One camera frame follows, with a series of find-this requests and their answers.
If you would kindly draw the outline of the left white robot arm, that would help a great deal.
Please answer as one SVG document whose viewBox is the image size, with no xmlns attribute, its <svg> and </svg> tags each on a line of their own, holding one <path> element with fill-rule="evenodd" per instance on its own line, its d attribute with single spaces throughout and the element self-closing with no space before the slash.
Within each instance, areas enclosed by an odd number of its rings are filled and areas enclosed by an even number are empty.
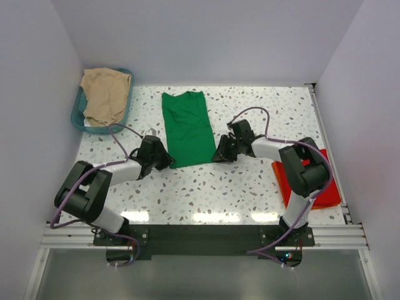
<svg viewBox="0 0 400 300">
<path fill-rule="evenodd" d="M 76 222 L 84 222 L 107 232 L 115 245 L 123 245 L 131 234 L 129 221 L 106 206 L 109 188 L 128 181 L 137 181 L 151 173 L 168 168 L 175 159 L 169 155 L 162 141 L 151 135 L 141 139 L 141 145 L 131 152 L 124 151 L 122 161 L 112 161 L 95 166 L 78 161 L 70 170 L 54 199 L 57 213 L 68 213 L 75 220 L 59 224 L 51 221 L 58 229 Z"/>
</svg>

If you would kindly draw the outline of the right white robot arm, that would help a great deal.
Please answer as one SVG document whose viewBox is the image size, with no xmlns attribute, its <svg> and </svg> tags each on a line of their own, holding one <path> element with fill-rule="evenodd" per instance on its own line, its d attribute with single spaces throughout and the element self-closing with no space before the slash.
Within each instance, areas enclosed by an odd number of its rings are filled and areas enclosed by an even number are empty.
<svg viewBox="0 0 400 300">
<path fill-rule="evenodd" d="M 212 162 L 233 163 L 240 154 L 265 158 L 282 164 L 291 195 L 278 231 L 279 240 L 291 246 L 301 237 L 299 228 L 308 224 L 308 215 L 315 199 L 333 181 L 328 159 L 314 140 L 305 137 L 299 141 L 283 141 L 255 135 L 247 120 L 230 122 L 230 132 L 221 136 Z"/>
</svg>

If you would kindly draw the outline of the green t shirt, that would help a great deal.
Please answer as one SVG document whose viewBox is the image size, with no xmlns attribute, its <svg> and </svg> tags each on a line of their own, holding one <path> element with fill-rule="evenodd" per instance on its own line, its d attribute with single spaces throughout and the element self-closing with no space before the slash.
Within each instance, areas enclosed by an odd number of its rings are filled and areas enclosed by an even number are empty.
<svg viewBox="0 0 400 300">
<path fill-rule="evenodd" d="M 162 114 L 172 169 L 208 164 L 216 152 L 203 92 L 162 94 Z"/>
</svg>

